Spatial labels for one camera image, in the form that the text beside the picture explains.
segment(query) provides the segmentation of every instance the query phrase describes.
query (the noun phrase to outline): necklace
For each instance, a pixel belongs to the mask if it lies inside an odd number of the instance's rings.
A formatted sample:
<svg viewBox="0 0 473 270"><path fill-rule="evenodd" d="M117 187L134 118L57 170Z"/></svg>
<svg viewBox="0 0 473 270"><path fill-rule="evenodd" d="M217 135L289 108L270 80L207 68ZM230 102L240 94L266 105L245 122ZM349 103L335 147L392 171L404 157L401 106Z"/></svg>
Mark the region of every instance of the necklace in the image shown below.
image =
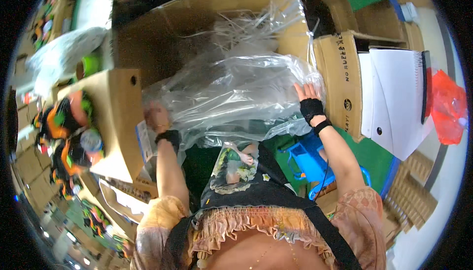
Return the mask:
<svg viewBox="0 0 473 270"><path fill-rule="evenodd" d="M294 251L291 242L289 242L289 238L286 237L286 241L287 241L287 243L289 244L289 247L291 248L292 261L297 265L297 268L300 270L300 266L299 266L299 264L297 263L296 252ZM255 269L255 267L258 266L259 262L262 260L262 258L264 257L264 255L266 255L266 253L267 253L271 248L272 248L272 246L270 246L270 247L261 255L261 257L259 257L259 259L257 259L257 261L256 261L255 263L253 263L253 265L250 266L249 270Z"/></svg>

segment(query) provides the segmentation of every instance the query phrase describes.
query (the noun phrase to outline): cable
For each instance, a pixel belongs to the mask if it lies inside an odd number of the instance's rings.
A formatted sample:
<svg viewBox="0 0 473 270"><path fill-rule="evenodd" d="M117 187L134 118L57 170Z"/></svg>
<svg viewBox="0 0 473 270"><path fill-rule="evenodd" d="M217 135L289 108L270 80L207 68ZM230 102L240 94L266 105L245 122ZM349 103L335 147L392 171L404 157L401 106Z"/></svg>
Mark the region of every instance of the cable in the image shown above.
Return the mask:
<svg viewBox="0 0 473 270"><path fill-rule="evenodd" d="M320 187L320 190L319 190L319 192L317 193L317 196L316 196L316 198L314 199L314 201L317 200L317 198L318 198L319 195L320 195L320 192L322 192L323 184L325 184L325 179L327 178L327 173L328 173L328 159L327 159L327 167L325 168L325 176L323 176L322 186Z"/></svg>

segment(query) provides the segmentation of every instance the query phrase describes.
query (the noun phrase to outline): packaging label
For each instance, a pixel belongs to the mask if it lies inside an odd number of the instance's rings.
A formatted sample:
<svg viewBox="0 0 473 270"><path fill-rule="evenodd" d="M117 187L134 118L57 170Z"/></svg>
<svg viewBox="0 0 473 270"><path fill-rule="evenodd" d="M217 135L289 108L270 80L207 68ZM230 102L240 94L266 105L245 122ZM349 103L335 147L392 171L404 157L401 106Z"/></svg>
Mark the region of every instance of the packaging label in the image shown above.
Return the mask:
<svg viewBox="0 0 473 270"><path fill-rule="evenodd" d="M138 139L139 149L141 150L141 156L143 157L143 162L146 163L153 156L153 151L151 150L150 138L148 137L145 120L135 126L135 132Z"/></svg>

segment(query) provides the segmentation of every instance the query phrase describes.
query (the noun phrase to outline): red plastic bag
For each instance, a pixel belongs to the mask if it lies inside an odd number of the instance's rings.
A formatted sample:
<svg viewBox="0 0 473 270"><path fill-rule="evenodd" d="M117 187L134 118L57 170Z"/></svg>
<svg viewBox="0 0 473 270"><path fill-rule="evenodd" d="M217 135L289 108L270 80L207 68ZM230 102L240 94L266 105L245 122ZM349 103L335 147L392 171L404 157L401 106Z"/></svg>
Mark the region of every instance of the red plastic bag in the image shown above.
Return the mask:
<svg viewBox="0 0 473 270"><path fill-rule="evenodd" d="M432 77L432 119L442 144L459 144L467 123L465 89L438 70Z"/></svg>

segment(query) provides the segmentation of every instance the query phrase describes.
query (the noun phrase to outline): woman's hand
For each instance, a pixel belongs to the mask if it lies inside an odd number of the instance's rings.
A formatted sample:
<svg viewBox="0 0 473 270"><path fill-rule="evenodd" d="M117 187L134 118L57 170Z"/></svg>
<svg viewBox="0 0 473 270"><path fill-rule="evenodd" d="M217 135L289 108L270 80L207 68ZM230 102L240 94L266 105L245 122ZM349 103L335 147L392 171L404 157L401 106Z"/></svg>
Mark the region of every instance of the woman's hand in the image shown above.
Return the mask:
<svg viewBox="0 0 473 270"><path fill-rule="evenodd" d="M152 102L150 106L145 109L144 116L146 125L151 127L157 134L169 130L168 110L158 102Z"/></svg>
<svg viewBox="0 0 473 270"><path fill-rule="evenodd" d="M300 111L305 120L312 127L325 121L327 117L323 113L323 105L319 100L313 84L304 84L304 88L294 83L300 101Z"/></svg>

